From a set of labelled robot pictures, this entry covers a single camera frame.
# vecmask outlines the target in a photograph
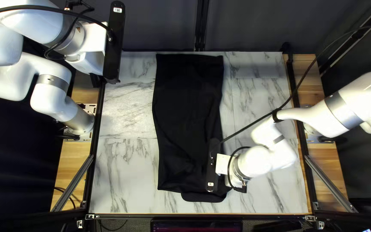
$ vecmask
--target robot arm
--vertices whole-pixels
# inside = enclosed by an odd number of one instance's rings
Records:
[[[307,123],[326,137],[336,137],[360,125],[371,133],[371,72],[354,80],[311,108],[289,108],[276,113],[278,120],[295,119]],[[230,163],[230,181],[243,187],[256,176],[291,166],[296,153],[275,126],[273,117],[265,119],[251,132],[258,144]],[[229,156],[218,154],[216,172],[227,174]]]
[[[57,8],[49,0],[0,0],[0,8],[16,5]],[[51,47],[64,37],[72,21],[73,18],[68,15],[42,10],[21,9],[0,13],[0,66],[18,62],[22,52],[21,35]],[[55,51],[65,55],[65,61],[79,71],[103,75],[105,45],[104,28],[77,22]]]
[[[30,105],[73,129],[74,134],[90,132],[94,116],[67,96],[71,72],[64,66],[23,52],[18,63],[0,67],[0,98],[21,101],[38,75]]]

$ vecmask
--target barcode label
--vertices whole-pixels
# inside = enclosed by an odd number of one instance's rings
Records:
[[[122,13],[122,8],[114,8],[114,12],[116,12],[116,13]]]

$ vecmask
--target black cloth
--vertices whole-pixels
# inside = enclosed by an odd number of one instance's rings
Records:
[[[209,141],[222,139],[219,105],[223,57],[157,54],[152,114],[160,161],[158,190],[179,192],[186,201],[221,202],[230,190],[219,178],[205,189]]]

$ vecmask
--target marble table surface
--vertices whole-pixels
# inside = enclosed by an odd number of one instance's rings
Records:
[[[224,57],[220,105],[224,137],[279,107],[289,96],[280,52],[181,53]],[[121,83],[106,86],[90,213],[308,213],[299,159],[286,169],[250,180],[246,194],[231,190],[221,203],[187,202],[180,193],[157,190],[158,144],[151,111],[155,54],[123,52]],[[278,127],[298,152],[294,122],[286,120]],[[253,146],[250,132],[228,140],[226,154],[240,146]]]

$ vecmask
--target mounting plate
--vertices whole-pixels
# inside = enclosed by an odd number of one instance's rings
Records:
[[[96,114],[97,112],[97,104],[88,104],[88,103],[78,103],[80,106],[81,105],[84,105],[84,110],[87,111],[88,113],[92,113]],[[71,134],[72,129],[70,128],[66,128],[64,129],[64,134],[67,135],[67,134]],[[73,139],[64,139],[64,142],[91,142],[92,140],[92,129],[88,132],[88,133],[85,133],[85,134],[82,134],[80,135],[80,140],[73,140]]]

